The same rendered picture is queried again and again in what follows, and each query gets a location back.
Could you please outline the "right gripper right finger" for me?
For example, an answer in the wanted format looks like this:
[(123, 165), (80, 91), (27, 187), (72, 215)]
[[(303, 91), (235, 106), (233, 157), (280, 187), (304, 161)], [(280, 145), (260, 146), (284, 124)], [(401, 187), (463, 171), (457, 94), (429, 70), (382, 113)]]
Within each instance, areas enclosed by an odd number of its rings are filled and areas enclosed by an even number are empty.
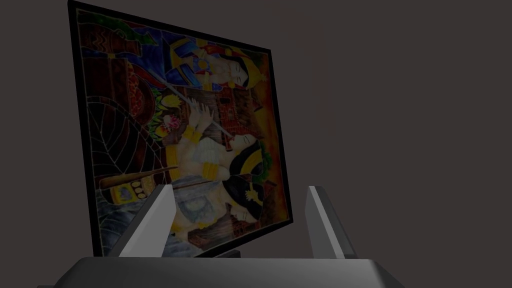
[(315, 259), (358, 259), (334, 206), (322, 186), (308, 186), (305, 219)]

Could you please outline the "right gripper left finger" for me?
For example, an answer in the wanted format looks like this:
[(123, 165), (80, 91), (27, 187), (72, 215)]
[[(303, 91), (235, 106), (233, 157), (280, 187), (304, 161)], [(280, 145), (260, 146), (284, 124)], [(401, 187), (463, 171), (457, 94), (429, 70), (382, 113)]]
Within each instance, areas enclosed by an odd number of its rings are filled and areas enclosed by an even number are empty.
[(109, 258), (161, 258), (176, 212), (173, 186), (158, 185), (113, 246)]

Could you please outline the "colourful framed wall painting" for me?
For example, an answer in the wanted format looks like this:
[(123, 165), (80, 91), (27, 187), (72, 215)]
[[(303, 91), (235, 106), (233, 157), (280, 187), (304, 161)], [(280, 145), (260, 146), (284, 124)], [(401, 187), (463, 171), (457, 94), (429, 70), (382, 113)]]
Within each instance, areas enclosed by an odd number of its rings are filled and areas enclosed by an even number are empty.
[(272, 53), (68, 0), (93, 254), (159, 185), (163, 255), (212, 258), (293, 223)]

